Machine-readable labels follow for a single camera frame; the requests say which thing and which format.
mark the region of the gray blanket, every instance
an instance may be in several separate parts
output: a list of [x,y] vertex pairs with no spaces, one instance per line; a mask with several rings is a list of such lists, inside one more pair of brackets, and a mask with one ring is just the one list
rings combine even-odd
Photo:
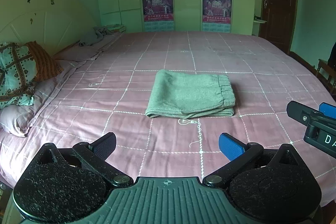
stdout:
[[79,46],[91,46],[93,44],[96,44],[100,41],[103,40],[104,36],[107,34],[113,34],[113,32],[111,32],[108,29],[108,26],[104,26],[104,27],[93,27],[91,30],[89,30],[85,35],[83,35],[83,37],[81,38],[81,40],[79,41]]

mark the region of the white headboard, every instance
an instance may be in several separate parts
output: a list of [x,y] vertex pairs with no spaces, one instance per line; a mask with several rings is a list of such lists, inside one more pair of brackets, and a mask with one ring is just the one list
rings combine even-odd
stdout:
[[0,42],[37,41],[52,55],[96,25],[78,0],[0,0]]

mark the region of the lavender pillow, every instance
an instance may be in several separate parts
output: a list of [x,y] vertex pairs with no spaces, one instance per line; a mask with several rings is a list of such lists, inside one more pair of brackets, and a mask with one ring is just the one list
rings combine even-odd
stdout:
[[85,62],[59,60],[64,71],[57,77],[35,83],[34,104],[31,106],[10,105],[0,110],[0,127],[18,137],[25,137],[40,113],[56,97],[64,83]]

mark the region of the wooden chair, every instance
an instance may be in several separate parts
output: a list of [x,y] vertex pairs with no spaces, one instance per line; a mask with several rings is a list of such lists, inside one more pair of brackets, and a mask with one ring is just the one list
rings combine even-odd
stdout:
[[[329,76],[328,79],[324,78],[322,74],[320,74],[320,69],[323,69]],[[333,70],[331,67],[328,66],[327,61],[319,59],[318,68],[315,75],[321,82],[325,85],[327,90],[329,90],[330,94],[333,94],[333,91],[336,86],[336,71]]]

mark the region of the patterned pillowcase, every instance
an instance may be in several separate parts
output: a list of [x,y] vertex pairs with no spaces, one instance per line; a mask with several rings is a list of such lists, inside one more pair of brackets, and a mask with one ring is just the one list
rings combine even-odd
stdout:
[[36,63],[27,46],[0,44],[0,109],[7,105],[32,105]]
[[36,62],[37,74],[36,81],[44,81],[59,75],[63,69],[56,61],[40,46],[36,41],[25,44]]

